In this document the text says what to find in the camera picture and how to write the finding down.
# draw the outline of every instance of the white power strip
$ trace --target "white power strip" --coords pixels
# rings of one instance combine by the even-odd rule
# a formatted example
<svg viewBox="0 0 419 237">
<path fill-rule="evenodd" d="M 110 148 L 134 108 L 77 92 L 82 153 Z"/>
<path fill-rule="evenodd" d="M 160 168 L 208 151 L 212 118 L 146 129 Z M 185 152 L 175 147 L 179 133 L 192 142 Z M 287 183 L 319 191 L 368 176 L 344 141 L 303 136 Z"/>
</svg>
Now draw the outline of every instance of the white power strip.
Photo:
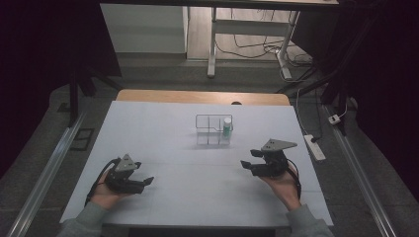
<svg viewBox="0 0 419 237">
<path fill-rule="evenodd" d="M 326 157 L 324 156 L 317 142 L 311 141 L 312 138 L 313 138 L 312 135 L 305 135 L 304 136 L 305 143 L 307 143 L 308 148 L 310 148 L 311 154 L 313 154 L 314 159 L 318 162 L 323 162 L 326 159 Z"/>
</svg>

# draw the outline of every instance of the metal stand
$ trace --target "metal stand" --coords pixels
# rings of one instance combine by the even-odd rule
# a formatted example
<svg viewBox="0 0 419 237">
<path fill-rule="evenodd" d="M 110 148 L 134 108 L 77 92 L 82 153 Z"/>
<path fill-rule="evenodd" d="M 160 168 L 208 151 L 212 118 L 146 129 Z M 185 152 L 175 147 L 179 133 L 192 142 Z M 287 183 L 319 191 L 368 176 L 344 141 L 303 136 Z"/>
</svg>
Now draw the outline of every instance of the metal stand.
<svg viewBox="0 0 419 237">
<path fill-rule="evenodd" d="M 285 55 L 287 47 L 290 43 L 293 29 L 299 12 L 292 12 L 289 23 L 275 23 L 275 22 L 255 22 L 255 21 L 239 21 L 239 20 L 217 20 L 216 8 L 212 8 L 210 46 L 209 46 L 209 70 L 208 78 L 215 76 L 215 35 L 247 35 L 247 36 L 271 36 L 284 37 L 284 42 L 281 50 L 277 52 L 277 58 L 281 65 L 282 73 L 285 79 L 292 79 Z"/>
<path fill-rule="evenodd" d="M 277 58 L 278 58 L 278 61 L 280 62 L 281 71 L 283 72 L 285 80 L 293 79 L 290 74 L 290 70 L 287 67 L 287 61 L 285 60 L 285 56 L 287 53 L 287 47 L 291 40 L 291 36 L 293 35 L 293 29 L 295 27 L 296 19 L 298 18 L 299 12 L 291 12 L 291 14 L 292 14 L 291 21 L 288 25 L 286 35 L 284 36 L 283 45 L 281 47 L 281 50 L 277 52 Z"/>
</svg>

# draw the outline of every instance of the sleeve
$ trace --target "sleeve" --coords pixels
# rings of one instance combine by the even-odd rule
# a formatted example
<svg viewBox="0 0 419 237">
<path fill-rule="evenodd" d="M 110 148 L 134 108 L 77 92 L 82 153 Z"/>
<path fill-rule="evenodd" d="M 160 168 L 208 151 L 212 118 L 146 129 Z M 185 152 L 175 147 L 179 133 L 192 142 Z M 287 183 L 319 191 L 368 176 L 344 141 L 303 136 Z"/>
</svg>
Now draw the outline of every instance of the sleeve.
<svg viewBox="0 0 419 237">
<path fill-rule="evenodd" d="M 90 201 L 76 218 L 64 221 L 63 227 L 57 236 L 100 236 L 102 233 L 102 220 L 106 213 L 108 213 L 107 210 Z"/>
<path fill-rule="evenodd" d="M 292 237 L 334 236 L 326 222 L 323 219 L 315 219 L 306 204 L 287 213 L 287 218 L 292 229 Z"/>
</svg>

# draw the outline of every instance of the gray floor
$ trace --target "gray floor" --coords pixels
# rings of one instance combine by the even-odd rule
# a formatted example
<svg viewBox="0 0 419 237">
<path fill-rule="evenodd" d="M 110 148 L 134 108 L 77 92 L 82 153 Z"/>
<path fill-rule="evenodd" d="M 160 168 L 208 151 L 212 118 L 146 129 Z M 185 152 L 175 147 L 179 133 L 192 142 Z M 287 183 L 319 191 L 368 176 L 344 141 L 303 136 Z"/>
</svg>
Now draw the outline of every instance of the gray floor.
<svg viewBox="0 0 419 237">
<path fill-rule="evenodd" d="M 196 49 L 196 52 L 208 53 L 205 49 Z M 240 52 L 256 53 L 257 51 Z M 207 57 L 207 55 L 199 56 L 198 54 L 193 56 L 198 59 Z M 262 61 L 231 60 L 238 58 L 223 58 L 220 53 L 217 58 L 230 60 L 219 60 L 216 65 L 215 78 L 209 80 L 207 65 L 202 61 L 151 55 L 142 58 L 140 55 L 120 54 L 119 61 L 123 78 L 114 79 L 125 88 L 252 93 L 275 93 L 287 84 L 279 76 L 279 65 L 275 62 L 275 58 L 274 60 L 265 58 Z M 298 77 L 305 69 L 292 68 L 292 74 Z M 318 75 L 312 76 L 290 92 L 306 86 L 317 78 Z M 67 152 L 27 236 L 55 236 L 59 229 L 59 218 L 89 157 L 107 110 L 118 93 L 97 79 L 95 79 L 95 84 L 98 92 L 91 100 L 90 111 L 81 124 L 84 132 L 80 133 L 80 138 L 83 138 L 89 137 L 89 129 L 93 131 L 90 134 L 90 140 L 73 141 L 72 149 Z M 319 88 L 317 92 L 313 91 L 299 98 L 298 110 L 304 128 L 315 136 L 322 136 L 318 142 L 327 161 L 323 164 L 313 161 L 313 166 L 335 223 L 331 229 L 336 236 L 381 236 L 332 132 L 332 127 L 318 103 L 318 95 L 321 94 L 322 89 Z M 67 86 L 51 94 L 49 109 L 38 129 L 15 164 L 0 180 L 0 236 L 6 236 L 68 125 L 69 114 L 65 109 L 68 97 Z M 292 104 L 295 106 L 296 100 L 292 100 Z M 348 105 L 347 137 L 352 142 L 398 236 L 419 236 L 418 202 L 406 189 L 385 157 L 358 129 L 355 121 L 356 108 L 351 103 Z M 106 226 L 104 236 L 127 236 L 127 229 Z M 287 228 L 279 229 L 277 236 L 290 236 L 290 231 Z"/>
</svg>

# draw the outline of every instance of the human hand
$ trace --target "human hand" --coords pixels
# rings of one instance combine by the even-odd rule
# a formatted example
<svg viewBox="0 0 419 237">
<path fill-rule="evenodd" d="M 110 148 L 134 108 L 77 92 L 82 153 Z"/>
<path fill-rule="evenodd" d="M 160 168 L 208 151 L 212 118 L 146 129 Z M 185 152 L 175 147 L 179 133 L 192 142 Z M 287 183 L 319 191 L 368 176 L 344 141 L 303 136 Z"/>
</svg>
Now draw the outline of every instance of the human hand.
<svg viewBox="0 0 419 237">
<path fill-rule="evenodd" d="M 290 166 L 290 169 L 296 174 L 295 169 Z M 288 172 L 284 172 L 278 177 L 260 177 L 272 189 L 274 194 L 283 202 L 289 211 L 299 208 L 299 202 L 295 180 Z"/>
<path fill-rule="evenodd" d="M 107 175 L 108 171 L 102 175 L 90 201 L 100 205 L 104 209 L 111 209 L 121 198 L 131 196 L 131 194 L 118 194 L 111 191 L 104 183 Z"/>
</svg>

